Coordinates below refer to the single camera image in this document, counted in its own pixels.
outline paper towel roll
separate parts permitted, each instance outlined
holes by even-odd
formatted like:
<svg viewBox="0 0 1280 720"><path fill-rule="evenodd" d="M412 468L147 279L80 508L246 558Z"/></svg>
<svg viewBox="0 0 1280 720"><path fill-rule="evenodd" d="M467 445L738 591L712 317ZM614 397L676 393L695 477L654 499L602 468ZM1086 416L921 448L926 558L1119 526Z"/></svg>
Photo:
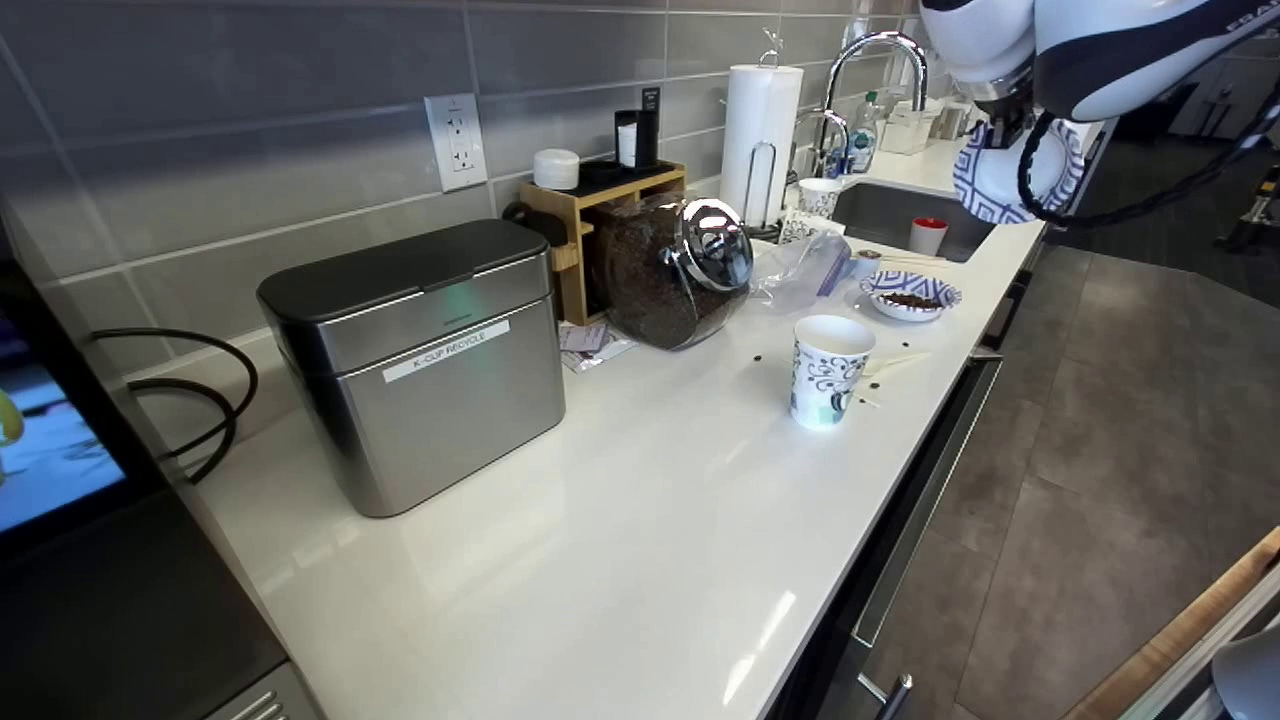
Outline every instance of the paper towel roll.
<svg viewBox="0 0 1280 720"><path fill-rule="evenodd" d="M746 227L777 225L787 183L804 68L730 65L718 196Z"/></svg>

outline gray floor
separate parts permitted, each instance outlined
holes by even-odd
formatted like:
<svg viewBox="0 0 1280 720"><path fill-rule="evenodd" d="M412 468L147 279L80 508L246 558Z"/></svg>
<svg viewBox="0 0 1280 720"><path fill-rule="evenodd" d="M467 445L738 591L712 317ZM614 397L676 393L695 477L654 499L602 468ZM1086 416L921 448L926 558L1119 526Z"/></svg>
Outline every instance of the gray floor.
<svg viewBox="0 0 1280 720"><path fill-rule="evenodd" d="M1004 357L866 663L909 717L1063 717L1280 521L1280 309L1061 247Z"/></svg>
<svg viewBox="0 0 1280 720"><path fill-rule="evenodd" d="M1103 210L1152 196L1203 168L1215 153L1218 144L1183 138L1112 144L1083 209ZM1215 243L1230 234L1271 164L1280 164L1280 153L1250 153L1188 198L1131 225L1070 230L1067 243L1165 269L1193 269L1265 302L1280 302L1280 230L1269 230L1269 238L1239 253Z"/></svg>

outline white countertop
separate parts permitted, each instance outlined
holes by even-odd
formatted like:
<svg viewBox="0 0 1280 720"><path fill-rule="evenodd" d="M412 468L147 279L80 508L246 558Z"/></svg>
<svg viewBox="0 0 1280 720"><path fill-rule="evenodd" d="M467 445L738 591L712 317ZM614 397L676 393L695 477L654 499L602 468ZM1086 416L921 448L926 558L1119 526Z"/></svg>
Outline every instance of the white countertop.
<svg viewBox="0 0 1280 720"><path fill-rule="evenodd" d="M866 179L948 193L948 168L934 144ZM759 717L1035 234L885 253L962 302L872 321L831 437L787 418L797 311L746 299L701 349L567 370L561 429L394 521L352 511L295 397L198 499L335 720Z"/></svg>

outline monitor screen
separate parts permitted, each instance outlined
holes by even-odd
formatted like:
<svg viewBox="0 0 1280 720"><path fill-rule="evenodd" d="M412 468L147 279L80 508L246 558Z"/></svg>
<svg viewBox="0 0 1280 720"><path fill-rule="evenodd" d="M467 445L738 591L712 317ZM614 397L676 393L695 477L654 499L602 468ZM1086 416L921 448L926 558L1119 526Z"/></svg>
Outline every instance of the monitor screen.
<svg viewBox="0 0 1280 720"><path fill-rule="evenodd" d="M118 479L105 438L0 317L0 536Z"/></svg>

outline wooden shelf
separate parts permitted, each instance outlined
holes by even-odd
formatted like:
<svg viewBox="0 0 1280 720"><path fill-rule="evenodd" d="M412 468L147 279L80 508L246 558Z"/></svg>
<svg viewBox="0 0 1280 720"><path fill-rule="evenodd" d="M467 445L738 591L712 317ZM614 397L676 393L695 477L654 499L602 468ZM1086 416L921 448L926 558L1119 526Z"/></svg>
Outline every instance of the wooden shelf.
<svg viewBox="0 0 1280 720"><path fill-rule="evenodd" d="M571 323L587 321L582 243L596 230L596 225L587 225L582 210L608 209L608 203L621 203L621 198L639 198L639 196L652 196L652 193L683 196L683 168L670 164L665 173L621 179L621 183L590 189L590 193L544 193L530 179L518 183L518 198L529 209L549 210L567 227L567 243L561 243L553 253L554 296L561 296L561 317L563 321L571 321Z"/></svg>

